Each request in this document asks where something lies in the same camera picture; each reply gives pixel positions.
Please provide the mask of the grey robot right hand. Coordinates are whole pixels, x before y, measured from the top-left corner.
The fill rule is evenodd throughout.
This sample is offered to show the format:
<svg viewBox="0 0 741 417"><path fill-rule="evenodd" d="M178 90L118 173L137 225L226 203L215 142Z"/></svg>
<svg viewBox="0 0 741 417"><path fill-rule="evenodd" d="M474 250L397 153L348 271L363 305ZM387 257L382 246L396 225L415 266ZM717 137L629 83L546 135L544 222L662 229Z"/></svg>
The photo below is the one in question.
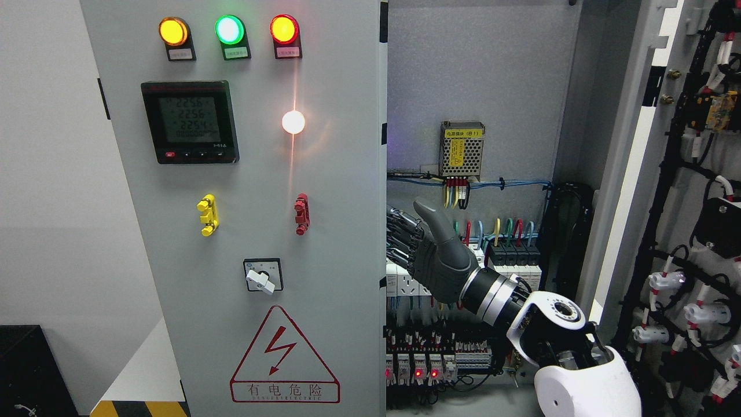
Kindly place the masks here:
<svg viewBox="0 0 741 417"><path fill-rule="evenodd" d="M464 285L478 267L474 254L460 241L444 209L423 199L413 206L419 218L386 206L387 258L440 302L473 309L464 298Z"/></svg>

